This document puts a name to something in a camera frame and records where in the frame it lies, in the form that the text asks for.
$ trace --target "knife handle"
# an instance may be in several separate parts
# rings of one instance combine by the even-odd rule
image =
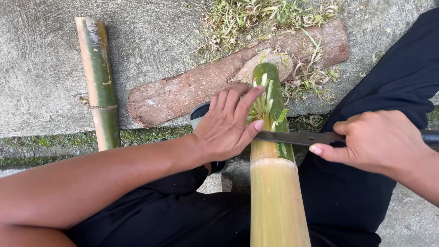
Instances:
[[[420,130],[422,140],[431,148],[439,148],[438,130]]]

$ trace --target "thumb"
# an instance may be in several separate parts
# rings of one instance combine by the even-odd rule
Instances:
[[[261,131],[263,126],[264,120],[262,119],[249,124],[242,133],[241,138],[237,143],[237,146],[244,149],[248,144],[250,144],[250,142],[252,142],[253,138],[255,138],[256,134],[258,134],[259,131]]]
[[[326,144],[316,143],[309,147],[309,150],[322,157],[323,159],[337,163],[349,162],[349,153],[347,147],[333,148]]]

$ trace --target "shoe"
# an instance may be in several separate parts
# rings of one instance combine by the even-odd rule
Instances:
[[[193,130],[195,130],[195,128],[197,127],[198,123],[201,121],[203,116],[206,115],[206,113],[209,111],[209,106],[210,106],[210,101],[195,107],[191,111],[190,120],[191,120],[191,126],[192,126]],[[226,160],[213,161],[213,162],[210,162],[210,164],[212,165],[211,174],[221,174],[227,169],[227,161]]]

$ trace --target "green bamboo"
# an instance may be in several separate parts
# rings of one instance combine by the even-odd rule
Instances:
[[[76,17],[75,21],[99,151],[118,148],[117,101],[105,23],[85,17]]]
[[[265,93],[252,107],[250,119],[263,119],[265,131],[288,132],[276,66],[270,63],[257,65],[253,78],[254,87],[264,85],[264,81],[266,84]],[[251,247],[310,247],[291,144],[252,141],[250,178]]]

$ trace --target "black pants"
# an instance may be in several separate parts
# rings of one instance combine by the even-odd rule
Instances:
[[[377,110],[400,110],[424,129],[426,113],[433,110],[428,99],[438,91],[439,8],[418,18],[338,104],[321,132]],[[206,175],[198,167],[146,184],[66,234],[79,247],[248,246],[250,196],[195,192]],[[324,239],[337,246],[378,246],[375,231],[384,220],[394,180],[311,153],[299,167],[299,179],[314,246],[325,246]]]

